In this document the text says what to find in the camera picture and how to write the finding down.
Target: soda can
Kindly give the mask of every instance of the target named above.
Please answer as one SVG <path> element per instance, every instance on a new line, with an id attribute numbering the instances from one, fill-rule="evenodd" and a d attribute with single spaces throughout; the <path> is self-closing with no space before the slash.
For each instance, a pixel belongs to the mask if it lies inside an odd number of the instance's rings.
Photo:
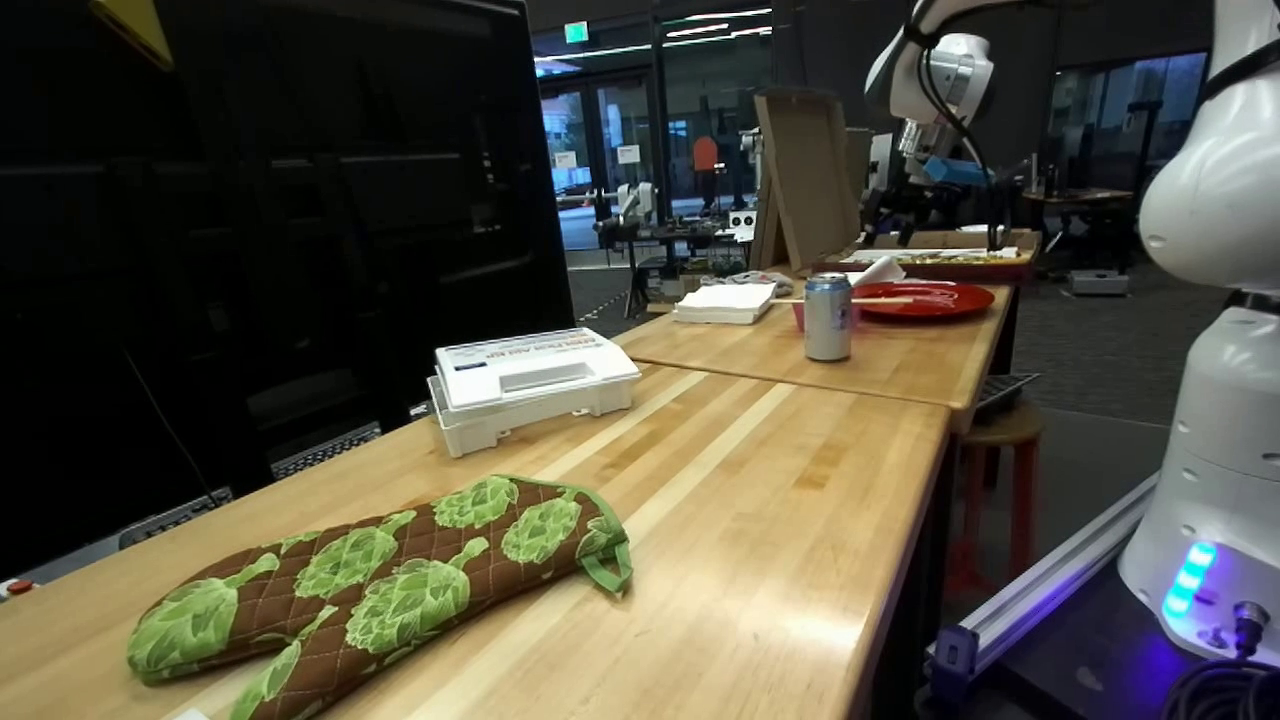
<path id="1" fill-rule="evenodd" d="M 817 270 L 806 279 L 806 354 L 817 365 L 849 359 L 849 276 L 846 270 Z"/>

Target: green patterned fabric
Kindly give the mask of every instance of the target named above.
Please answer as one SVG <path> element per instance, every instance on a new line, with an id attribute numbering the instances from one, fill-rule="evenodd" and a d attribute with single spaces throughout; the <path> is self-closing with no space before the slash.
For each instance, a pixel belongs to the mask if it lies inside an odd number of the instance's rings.
<path id="1" fill-rule="evenodd" d="M 411 511 L 208 563 L 137 620 L 128 668 L 170 684 L 271 656 L 231 716 L 316 716 L 434 634 L 572 570 L 609 594 L 632 589 L 617 511 L 590 489 L 486 476 Z"/>

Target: chair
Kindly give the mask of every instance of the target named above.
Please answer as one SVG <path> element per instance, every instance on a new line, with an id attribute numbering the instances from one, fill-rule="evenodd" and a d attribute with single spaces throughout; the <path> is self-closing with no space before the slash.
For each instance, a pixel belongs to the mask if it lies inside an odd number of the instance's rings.
<path id="1" fill-rule="evenodd" d="M 1011 452 L 1009 574 L 1019 574 L 1036 561 L 1042 412 L 1011 405 L 996 417 L 978 417 L 959 444 L 959 538 L 951 545 L 949 590 L 986 589 L 982 536 L 999 452 Z"/>

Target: red tray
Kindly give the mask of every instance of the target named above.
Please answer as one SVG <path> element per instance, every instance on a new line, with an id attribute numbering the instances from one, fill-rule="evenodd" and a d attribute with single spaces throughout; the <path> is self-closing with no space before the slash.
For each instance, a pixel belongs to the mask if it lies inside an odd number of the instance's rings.
<path id="1" fill-rule="evenodd" d="M 851 295 L 857 315 L 886 318 L 886 325 L 951 325 L 951 318 L 986 315 L 992 301 L 996 295 L 982 285 L 949 285 L 949 279 L 861 285 Z"/>

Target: wooden table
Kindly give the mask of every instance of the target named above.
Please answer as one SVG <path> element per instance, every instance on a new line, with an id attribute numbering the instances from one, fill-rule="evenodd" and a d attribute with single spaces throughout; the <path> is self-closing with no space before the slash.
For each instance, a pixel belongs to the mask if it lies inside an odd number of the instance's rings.
<path id="1" fill-rule="evenodd" d="M 905 584 L 949 409 L 644 366 L 637 409 L 449 460 L 434 421 L 269 484 L 0 602 L 0 716 L 183 716 L 250 668 L 144 688 L 134 620 L 250 545 L 380 514 L 488 471 L 594 484 L 637 538 L 625 602 L 585 578 L 511 601 L 334 716 L 849 716 Z"/>
<path id="2" fill-rule="evenodd" d="M 649 365 L 926 398 L 949 409 L 958 428 L 969 428 L 971 398 L 1009 318 L 1009 287 L 992 291 L 996 302 L 964 325 L 861 318 L 846 365 L 806 359 L 806 336 L 790 302 L 770 308 L 770 315 L 748 328 L 675 325 L 674 315 L 655 315 L 625 332 L 622 344 L 632 359 Z"/>

